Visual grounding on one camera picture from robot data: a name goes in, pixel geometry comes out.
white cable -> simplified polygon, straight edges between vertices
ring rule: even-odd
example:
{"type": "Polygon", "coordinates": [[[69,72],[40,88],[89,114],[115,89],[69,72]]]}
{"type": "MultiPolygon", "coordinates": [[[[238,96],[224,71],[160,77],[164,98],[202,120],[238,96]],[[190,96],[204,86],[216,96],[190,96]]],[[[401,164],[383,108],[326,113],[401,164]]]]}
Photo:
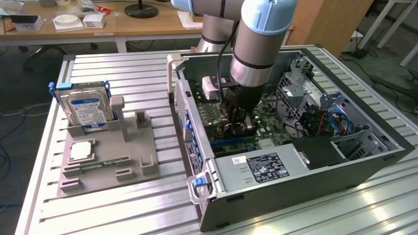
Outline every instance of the white cable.
{"type": "MultiPolygon", "coordinates": [[[[49,104],[51,104],[51,102],[33,104],[33,105],[31,105],[28,107],[24,107],[17,113],[4,114],[4,113],[0,112],[0,115],[1,116],[15,116],[15,115],[24,116],[24,111],[29,110],[31,108],[40,107],[40,106],[49,105],[49,104]]],[[[36,117],[36,116],[41,116],[41,115],[45,115],[45,114],[48,114],[48,112],[40,113],[40,114],[27,115],[27,117],[36,117]]]]}

hard drive label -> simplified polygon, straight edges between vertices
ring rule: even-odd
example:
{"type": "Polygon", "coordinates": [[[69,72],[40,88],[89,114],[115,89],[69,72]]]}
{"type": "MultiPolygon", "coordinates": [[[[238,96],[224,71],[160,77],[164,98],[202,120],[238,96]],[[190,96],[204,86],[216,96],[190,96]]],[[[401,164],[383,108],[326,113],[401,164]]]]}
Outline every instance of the hard drive label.
{"type": "Polygon", "coordinates": [[[81,126],[96,128],[105,125],[105,118],[103,111],[99,109],[100,101],[97,98],[73,100],[71,101],[71,105],[81,126]]]}
{"type": "Polygon", "coordinates": [[[247,158],[247,163],[258,183],[288,176],[287,169],[276,153],[247,158]]]}

wooden cabinet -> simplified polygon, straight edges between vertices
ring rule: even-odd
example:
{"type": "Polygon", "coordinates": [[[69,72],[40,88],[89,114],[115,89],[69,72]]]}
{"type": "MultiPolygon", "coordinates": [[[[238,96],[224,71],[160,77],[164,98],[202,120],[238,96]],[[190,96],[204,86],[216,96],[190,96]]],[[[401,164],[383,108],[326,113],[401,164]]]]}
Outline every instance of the wooden cabinet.
{"type": "Polygon", "coordinates": [[[287,45],[320,44],[339,56],[372,0],[298,0],[287,45]]]}

white box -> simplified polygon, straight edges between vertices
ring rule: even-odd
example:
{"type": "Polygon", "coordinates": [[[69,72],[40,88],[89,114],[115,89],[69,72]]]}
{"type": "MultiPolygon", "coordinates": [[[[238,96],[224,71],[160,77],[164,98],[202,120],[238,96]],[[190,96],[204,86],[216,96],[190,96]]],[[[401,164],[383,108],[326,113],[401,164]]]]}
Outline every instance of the white box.
{"type": "Polygon", "coordinates": [[[53,26],[57,33],[83,30],[84,26],[79,17],[73,15],[60,15],[56,16],[53,21],[53,26]]]}
{"type": "Polygon", "coordinates": [[[11,16],[17,31],[40,31],[44,21],[40,16],[11,16]]]}
{"type": "Polygon", "coordinates": [[[359,45],[360,40],[363,39],[363,35],[354,31],[351,39],[346,45],[346,48],[343,49],[342,52],[352,52],[355,51],[355,46],[359,45]]]}
{"type": "Polygon", "coordinates": [[[104,28],[104,17],[101,14],[85,15],[83,19],[84,28],[104,28]]]}

black lamp base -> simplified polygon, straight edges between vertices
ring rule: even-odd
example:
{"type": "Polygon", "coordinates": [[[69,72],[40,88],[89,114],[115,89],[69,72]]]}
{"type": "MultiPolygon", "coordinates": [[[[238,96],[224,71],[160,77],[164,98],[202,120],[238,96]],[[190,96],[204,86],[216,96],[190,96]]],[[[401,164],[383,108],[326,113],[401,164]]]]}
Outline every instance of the black lamp base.
{"type": "Polygon", "coordinates": [[[129,5],[124,8],[124,12],[135,18],[151,18],[157,15],[155,6],[147,4],[143,4],[143,9],[139,8],[139,4],[129,5]]]}

